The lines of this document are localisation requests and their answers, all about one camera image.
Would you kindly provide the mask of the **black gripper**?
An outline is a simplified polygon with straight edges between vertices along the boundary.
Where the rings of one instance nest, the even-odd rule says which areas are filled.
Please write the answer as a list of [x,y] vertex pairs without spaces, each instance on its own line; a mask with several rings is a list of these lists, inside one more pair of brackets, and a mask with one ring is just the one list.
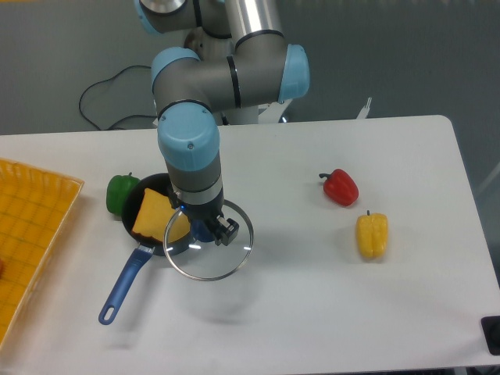
[[228,246],[237,237],[239,224],[223,217],[223,188],[215,186],[202,192],[187,192],[174,186],[167,189],[170,203],[188,217],[200,234],[214,234],[215,244]]

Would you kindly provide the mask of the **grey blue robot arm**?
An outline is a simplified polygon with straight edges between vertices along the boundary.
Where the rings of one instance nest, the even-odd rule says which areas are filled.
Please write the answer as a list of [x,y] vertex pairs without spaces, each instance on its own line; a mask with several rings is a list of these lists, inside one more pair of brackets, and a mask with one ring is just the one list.
[[204,223],[219,245],[238,224],[223,215],[220,133],[216,113],[301,98],[309,90],[309,62],[286,42],[274,1],[137,1],[143,27],[153,34],[199,27],[231,49],[172,47],[152,61],[158,143],[170,175],[173,204]]

